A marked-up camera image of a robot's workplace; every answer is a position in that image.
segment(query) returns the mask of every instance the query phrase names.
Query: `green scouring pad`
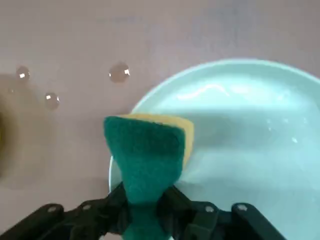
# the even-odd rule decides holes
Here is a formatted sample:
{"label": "green scouring pad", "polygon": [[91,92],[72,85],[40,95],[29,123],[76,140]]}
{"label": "green scouring pad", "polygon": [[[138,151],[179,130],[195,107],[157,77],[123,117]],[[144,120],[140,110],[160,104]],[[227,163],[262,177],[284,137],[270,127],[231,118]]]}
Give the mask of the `green scouring pad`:
{"label": "green scouring pad", "polygon": [[179,117],[133,114],[105,119],[104,135],[121,170],[131,209],[132,223],[124,239],[169,238],[155,209],[163,192],[180,177],[193,134],[193,124]]}

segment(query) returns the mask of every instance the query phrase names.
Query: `water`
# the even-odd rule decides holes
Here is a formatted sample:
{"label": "water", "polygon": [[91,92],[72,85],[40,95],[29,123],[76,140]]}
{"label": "water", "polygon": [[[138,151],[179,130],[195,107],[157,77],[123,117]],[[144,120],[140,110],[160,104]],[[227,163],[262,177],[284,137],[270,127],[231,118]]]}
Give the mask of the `water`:
{"label": "water", "polygon": [[129,67],[124,62],[113,65],[109,70],[110,80],[114,83],[123,83],[130,76]]}
{"label": "water", "polygon": [[55,110],[59,107],[60,98],[54,92],[48,92],[45,94],[45,106],[49,110]]}
{"label": "water", "polygon": [[20,66],[15,72],[16,78],[25,83],[30,79],[30,72],[26,66]]}

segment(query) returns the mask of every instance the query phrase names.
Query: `plate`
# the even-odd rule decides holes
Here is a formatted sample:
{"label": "plate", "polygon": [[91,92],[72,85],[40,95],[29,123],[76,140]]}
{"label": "plate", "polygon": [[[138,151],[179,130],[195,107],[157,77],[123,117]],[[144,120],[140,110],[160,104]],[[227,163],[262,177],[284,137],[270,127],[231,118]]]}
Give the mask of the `plate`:
{"label": "plate", "polygon": [[[187,69],[150,91],[133,113],[194,123],[176,186],[224,210],[255,205],[288,240],[320,239],[320,81],[280,63],[233,59]],[[113,161],[109,184],[121,174]]]}

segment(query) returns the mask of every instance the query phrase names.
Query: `plate rim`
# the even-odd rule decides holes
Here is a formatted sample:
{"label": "plate rim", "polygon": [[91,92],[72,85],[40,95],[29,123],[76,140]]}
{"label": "plate rim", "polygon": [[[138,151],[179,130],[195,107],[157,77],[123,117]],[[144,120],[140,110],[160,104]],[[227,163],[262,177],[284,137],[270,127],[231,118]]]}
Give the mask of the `plate rim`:
{"label": "plate rim", "polygon": [[[191,66],[185,70],[179,71],[178,73],[175,73],[174,75],[168,77],[163,82],[158,84],[157,86],[153,87],[151,90],[149,90],[133,107],[130,113],[136,113],[140,106],[143,105],[150,97],[152,97],[158,90],[165,87],[166,85],[169,85],[171,82],[175,81],[176,79],[182,78],[183,76],[186,76],[192,72],[201,71],[207,68],[214,68],[217,66],[225,66],[225,65],[257,65],[257,66],[265,66],[265,67],[271,67],[271,68],[277,68],[284,71],[289,71],[294,74],[300,75],[303,78],[309,79],[310,81],[314,81],[316,83],[320,83],[320,79],[317,78],[315,75],[312,75],[311,73],[308,73],[302,69],[299,69],[297,67],[294,67],[292,65],[288,65],[285,63],[280,63],[277,61],[270,61],[270,60],[262,60],[262,59],[256,59],[256,58],[228,58],[228,59],[221,59],[217,61],[210,61],[206,63],[201,63],[195,66]],[[112,190],[112,169],[113,169],[113,156],[110,156],[110,163],[109,163],[109,176],[108,176],[108,186],[109,186],[109,192]]]}

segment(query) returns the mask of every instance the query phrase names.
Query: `kitchen sponge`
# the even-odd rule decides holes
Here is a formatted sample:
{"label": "kitchen sponge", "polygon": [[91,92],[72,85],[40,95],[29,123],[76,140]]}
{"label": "kitchen sponge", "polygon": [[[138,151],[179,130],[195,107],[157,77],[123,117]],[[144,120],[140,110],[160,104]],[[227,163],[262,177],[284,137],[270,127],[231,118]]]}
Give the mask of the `kitchen sponge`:
{"label": "kitchen sponge", "polygon": [[193,124],[179,117],[129,114],[104,121],[104,135],[131,206],[126,240],[168,239],[155,215],[157,201],[180,177],[192,148]]}

